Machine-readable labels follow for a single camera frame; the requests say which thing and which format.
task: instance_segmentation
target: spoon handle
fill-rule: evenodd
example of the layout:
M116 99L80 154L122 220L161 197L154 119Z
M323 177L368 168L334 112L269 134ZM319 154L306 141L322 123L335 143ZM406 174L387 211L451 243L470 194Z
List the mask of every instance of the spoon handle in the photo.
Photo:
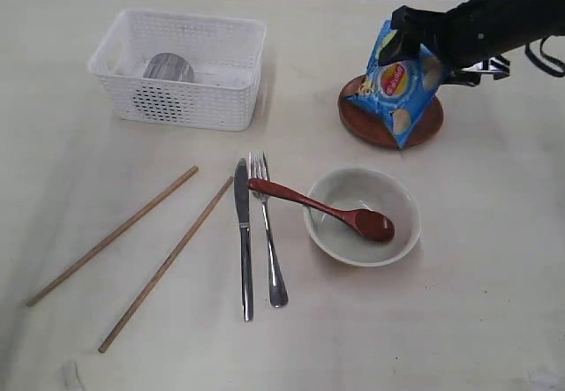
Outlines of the spoon handle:
M291 190L291 188L287 188L286 186L266 181L264 179L252 178L247 181L247 187L252 191L260 192L261 194L267 194L271 197L286 199L288 201L300 203L303 206L315 208L316 210L320 210L321 212L330 214L337 219L346 222L343 216L344 212L342 210L326 206L325 204L322 204L315 199L310 199L299 192Z

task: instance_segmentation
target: knife handle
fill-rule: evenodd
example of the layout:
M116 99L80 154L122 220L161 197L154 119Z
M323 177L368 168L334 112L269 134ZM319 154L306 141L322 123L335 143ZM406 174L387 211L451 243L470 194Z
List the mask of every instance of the knife handle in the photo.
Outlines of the knife handle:
M248 226L239 227L241 235L241 303L244 320L253 320L253 279L251 274L251 237Z

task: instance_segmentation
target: fork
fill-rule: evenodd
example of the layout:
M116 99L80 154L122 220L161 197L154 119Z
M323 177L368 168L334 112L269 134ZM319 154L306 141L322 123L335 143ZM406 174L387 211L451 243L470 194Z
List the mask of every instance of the fork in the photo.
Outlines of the fork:
M265 179L270 181L268 174L267 157L265 152L251 151L249 153L250 177ZM267 233L268 247L268 297L273 307L283 307L289 303L289 296L284 286L283 274L276 257L275 243L273 242L273 231L271 222L268 218L267 200L268 195L253 192L253 196L260 199L263 207L263 220L265 221L265 231Z

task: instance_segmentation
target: wooden plate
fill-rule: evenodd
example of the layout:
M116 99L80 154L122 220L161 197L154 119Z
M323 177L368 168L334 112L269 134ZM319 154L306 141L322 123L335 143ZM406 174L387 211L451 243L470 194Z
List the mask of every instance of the wooden plate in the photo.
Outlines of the wooden plate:
M375 146L397 150L399 149L398 145L387 126L379 118L371 116L345 98L348 95L355 94L359 85L363 82L363 77L364 75L357 76L343 87L337 100L339 117L353 135ZM443 107L440 101L434 97L406 141L404 149L425 143L437 133L442 124Z

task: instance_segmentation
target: white plastic basket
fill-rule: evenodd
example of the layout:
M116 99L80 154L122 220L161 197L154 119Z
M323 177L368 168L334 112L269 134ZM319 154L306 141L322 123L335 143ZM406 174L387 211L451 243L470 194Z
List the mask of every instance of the white plastic basket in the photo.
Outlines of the white plastic basket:
M255 108L266 34L256 20L125 10L87 68L123 119L242 131ZM159 53L184 58L194 83L144 79Z

